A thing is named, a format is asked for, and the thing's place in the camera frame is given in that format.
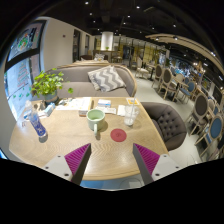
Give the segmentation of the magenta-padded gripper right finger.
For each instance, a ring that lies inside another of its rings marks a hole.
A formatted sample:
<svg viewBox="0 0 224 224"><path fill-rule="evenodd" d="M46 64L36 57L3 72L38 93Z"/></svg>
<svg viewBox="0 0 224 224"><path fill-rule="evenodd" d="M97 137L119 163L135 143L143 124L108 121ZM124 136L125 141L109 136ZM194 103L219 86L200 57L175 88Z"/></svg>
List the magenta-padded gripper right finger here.
<svg viewBox="0 0 224 224"><path fill-rule="evenodd" d="M133 144L133 155L145 185L181 170L168 154L158 155L136 143Z"/></svg>

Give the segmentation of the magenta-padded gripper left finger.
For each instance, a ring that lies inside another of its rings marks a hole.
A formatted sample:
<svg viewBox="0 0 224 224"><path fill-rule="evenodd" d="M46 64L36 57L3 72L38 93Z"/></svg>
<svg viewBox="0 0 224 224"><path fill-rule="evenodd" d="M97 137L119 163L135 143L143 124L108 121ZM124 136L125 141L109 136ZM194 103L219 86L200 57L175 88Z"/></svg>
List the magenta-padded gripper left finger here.
<svg viewBox="0 0 224 224"><path fill-rule="evenodd" d="M88 143L66 155L56 155L43 166L43 170L79 185L90 155L91 144Z"/></svg>

